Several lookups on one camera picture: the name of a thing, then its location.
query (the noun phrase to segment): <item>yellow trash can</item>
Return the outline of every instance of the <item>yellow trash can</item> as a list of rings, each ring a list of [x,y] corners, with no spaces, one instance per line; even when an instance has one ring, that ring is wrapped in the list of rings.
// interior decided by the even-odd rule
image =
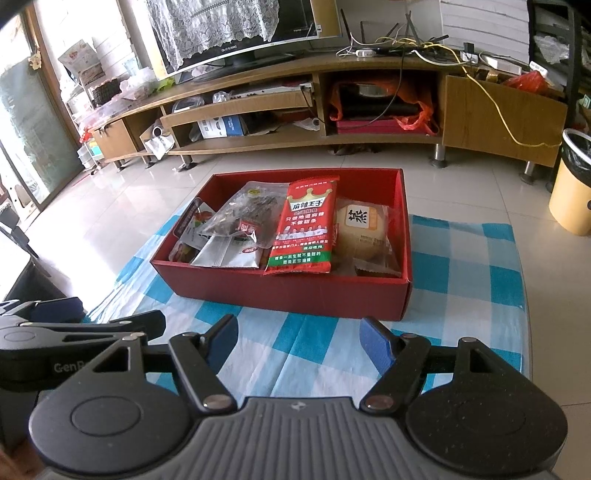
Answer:
[[[577,130],[563,133],[562,160],[550,198],[550,212],[569,232],[591,233],[591,137]]]

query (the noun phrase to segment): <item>glass door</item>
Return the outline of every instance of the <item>glass door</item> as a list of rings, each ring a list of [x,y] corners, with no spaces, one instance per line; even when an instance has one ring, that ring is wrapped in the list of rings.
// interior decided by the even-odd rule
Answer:
[[[33,52],[20,16],[0,30],[0,49],[0,175],[18,184],[13,203],[16,196],[21,206],[32,203],[42,210],[82,164],[47,96],[40,70],[29,64]],[[3,182],[10,190],[7,180]]]

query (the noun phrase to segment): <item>lace cloth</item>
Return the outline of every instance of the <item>lace cloth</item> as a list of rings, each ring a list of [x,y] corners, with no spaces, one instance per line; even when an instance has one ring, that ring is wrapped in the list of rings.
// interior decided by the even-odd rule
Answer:
[[[279,23],[279,0],[145,0],[168,61],[260,35],[270,41]]]

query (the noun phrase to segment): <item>blue and white checkered cloth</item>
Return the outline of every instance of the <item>blue and white checkered cloth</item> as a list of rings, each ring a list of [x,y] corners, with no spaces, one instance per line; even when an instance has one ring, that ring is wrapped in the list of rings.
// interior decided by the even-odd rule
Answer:
[[[150,264],[177,212],[129,261],[115,289],[89,317],[95,322],[160,309],[167,328],[157,343],[186,331],[205,333],[224,314],[238,317],[239,339],[219,378],[240,404],[246,396],[350,396],[355,404],[378,379],[359,343],[359,320],[258,310],[175,295]],[[473,336],[524,375],[529,328],[521,266],[510,225],[411,217],[414,288],[394,333],[413,332],[433,345]],[[425,390],[451,374],[429,375]],[[169,374],[148,379],[172,388]]]

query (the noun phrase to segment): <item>wooden tv stand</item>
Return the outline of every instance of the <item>wooden tv stand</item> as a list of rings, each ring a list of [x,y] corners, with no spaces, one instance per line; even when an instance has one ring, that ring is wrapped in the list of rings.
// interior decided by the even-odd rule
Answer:
[[[187,82],[158,93],[122,113],[92,133],[107,162],[133,157],[149,157],[139,136],[157,118],[173,132],[176,144],[168,153],[181,155],[186,167],[191,155],[209,155],[272,148],[307,147],[311,145],[393,144],[420,143],[436,146],[434,160],[445,165],[445,147],[504,155],[507,157],[553,166],[558,153],[556,147],[521,147],[509,137],[494,104],[473,82],[463,76],[459,67],[437,67],[416,56],[404,59],[404,70],[429,72],[434,78],[436,118],[440,126],[438,136],[420,134],[338,134],[328,116],[328,94],[333,79],[347,72],[363,70],[400,70],[398,57],[358,59],[354,56],[336,57],[318,54],[278,65],[226,76],[207,82]],[[171,113],[173,104],[182,98],[220,90],[230,91],[247,83],[265,82],[287,77],[309,77],[314,86],[313,96],[305,99],[301,92],[274,93],[250,98],[214,103],[189,111]],[[515,136],[528,144],[545,142],[559,145],[566,119],[567,106],[559,101],[522,92],[513,88],[482,82],[497,101]],[[193,122],[201,119],[240,113],[306,108],[306,100],[317,111],[322,121],[320,131],[308,131],[294,125],[284,125],[267,135],[226,137],[189,141]]]

